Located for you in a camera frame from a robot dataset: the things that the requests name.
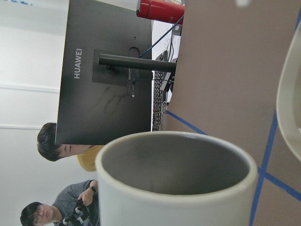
person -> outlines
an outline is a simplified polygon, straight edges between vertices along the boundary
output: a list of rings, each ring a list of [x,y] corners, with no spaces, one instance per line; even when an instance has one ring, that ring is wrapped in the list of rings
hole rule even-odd
[[[50,206],[40,202],[32,202],[21,212],[20,220],[23,226],[44,226],[54,223],[55,226],[63,223],[71,216],[77,219],[78,215],[74,213],[77,200],[82,200],[87,207],[88,218],[82,222],[82,226],[100,226],[100,214],[98,206],[98,193],[96,180],[87,180],[81,183],[66,187],[57,196],[55,202]]]
[[[55,144],[56,123],[46,123],[37,137],[39,153],[49,161],[57,161],[72,155],[77,156],[80,166],[88,171],[96,171],[95,157],[103,145],[56,145]]]

ceramic cup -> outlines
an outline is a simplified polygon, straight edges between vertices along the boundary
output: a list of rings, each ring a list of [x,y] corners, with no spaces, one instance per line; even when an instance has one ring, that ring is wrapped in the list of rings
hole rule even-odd
[[[187,132],[118,138],[97,155],[102,226],[248,226],[257,167],[241,148]]]

black hair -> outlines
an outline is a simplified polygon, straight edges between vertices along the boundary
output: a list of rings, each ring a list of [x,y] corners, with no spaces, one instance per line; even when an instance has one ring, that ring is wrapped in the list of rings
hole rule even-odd
[[[34,213],[41,204],[40,202],[32,202],[22,210],[20,221],[23,226],[34,226]]]
[[[61,145],[55,144],[55,131],[56,123],[48,122],[40,130],[37,141],[38,141],[38,151],[39,153],[49,161],[57,161],[60,159],[58,156],[60,153],[57,149]]]

man with glasses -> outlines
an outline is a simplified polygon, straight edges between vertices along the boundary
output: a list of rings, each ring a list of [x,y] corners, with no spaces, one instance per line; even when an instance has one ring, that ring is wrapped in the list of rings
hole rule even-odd
[[[51,206],[33,202],[23,209],[21,223],[23,226],[44,226],[49,223],[61,225],[64,219],[74,214],[77,200],[82,200],[88,209],[89,218],[81,225],[100,226],[97,188],[96,180],[88,180],[66,187]]]

black monitor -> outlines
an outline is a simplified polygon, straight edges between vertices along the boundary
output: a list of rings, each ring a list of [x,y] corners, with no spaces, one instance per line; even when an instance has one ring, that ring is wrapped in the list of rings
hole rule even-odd
[[[100,53],[139,57],[150,46],[151,20],[95,0],[70,0],[56,144],[104,145],[151,130],[152,72],[98,64]]]

